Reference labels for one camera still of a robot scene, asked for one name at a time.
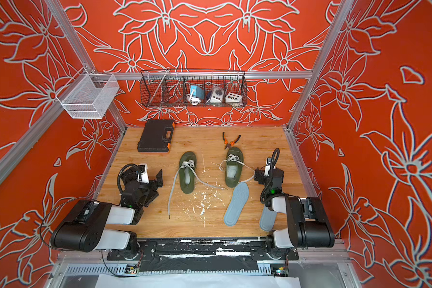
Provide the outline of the grey insole being inserted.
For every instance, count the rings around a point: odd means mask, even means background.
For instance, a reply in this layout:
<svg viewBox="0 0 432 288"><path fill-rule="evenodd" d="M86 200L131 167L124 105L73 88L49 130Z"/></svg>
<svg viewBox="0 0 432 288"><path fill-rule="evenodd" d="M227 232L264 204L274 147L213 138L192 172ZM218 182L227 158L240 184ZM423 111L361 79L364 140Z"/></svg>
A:
<svg viewBox="0 0 432 288"><path fill-rule="evenodd" d="M265 232L270 232L276 222L277 212L271 211L268 207L264 206L260 218L259 226Z"/></svg>

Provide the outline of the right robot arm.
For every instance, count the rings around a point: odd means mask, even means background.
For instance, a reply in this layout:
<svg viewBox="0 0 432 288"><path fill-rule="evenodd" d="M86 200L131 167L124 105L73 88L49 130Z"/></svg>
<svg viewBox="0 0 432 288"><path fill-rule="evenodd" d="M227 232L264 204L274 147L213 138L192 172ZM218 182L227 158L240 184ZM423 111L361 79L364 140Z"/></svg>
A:
<svg viewBox="0 0 432 288"><path fill-rule="evenodd" d="M283 170L269 166L254 173L254 180L264 186L260 227L269 232L268 248L333 247L335 236L322 201L284 193L283 178Z"/></svg>

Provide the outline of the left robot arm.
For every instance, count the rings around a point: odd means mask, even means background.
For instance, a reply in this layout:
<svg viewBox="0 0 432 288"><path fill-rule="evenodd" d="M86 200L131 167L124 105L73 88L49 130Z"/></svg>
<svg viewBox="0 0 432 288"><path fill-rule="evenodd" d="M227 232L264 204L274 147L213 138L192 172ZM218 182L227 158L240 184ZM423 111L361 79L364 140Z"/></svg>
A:
<svg viewBox="0 0 432 288"><path fill-rule="evenodd" d="M108 224L136 225L144 209L159 196L163 187L163 171L153 180L146 164L126 164L116 179L120 202L114 205L92 199L80 199L58 225L50 238L50 246L59 250L91 252L111 250L126 258L140 253L134 232L108 229Z"/></svg>

